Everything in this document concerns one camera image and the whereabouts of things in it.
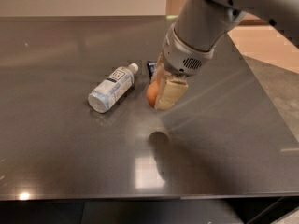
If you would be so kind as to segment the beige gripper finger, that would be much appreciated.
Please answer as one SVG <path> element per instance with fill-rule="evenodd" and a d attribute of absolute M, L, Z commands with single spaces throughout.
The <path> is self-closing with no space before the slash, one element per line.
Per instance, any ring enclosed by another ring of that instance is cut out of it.
<path fill-rule="evenodd" d="M 158 81 L 161 79 L 161 77 L 164 75 L 164 61 L 163 61 L 163 54 L 160 54 L 158 56 L 158 60 L 153 72 L 153 75 L 151 77 L 151 81 Z"/>
<path fill-rule="evenodd" d="M 185 77 L 162 76 L 154 108 L 162 111 L 169 110 L 188 88 Z"/>

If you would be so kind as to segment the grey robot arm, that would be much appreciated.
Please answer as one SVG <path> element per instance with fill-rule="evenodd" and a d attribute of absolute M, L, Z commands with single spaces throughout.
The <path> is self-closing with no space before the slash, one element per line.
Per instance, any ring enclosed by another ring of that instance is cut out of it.
<path fill-rule="evenodd" d="M 246 14 L 299 43 L 299 0 L 187 0 L 164 38 L 147 90 L 149 105 L 170 109 L 188 89 L 187 78 L 212 59 L 221 38 Z"/>

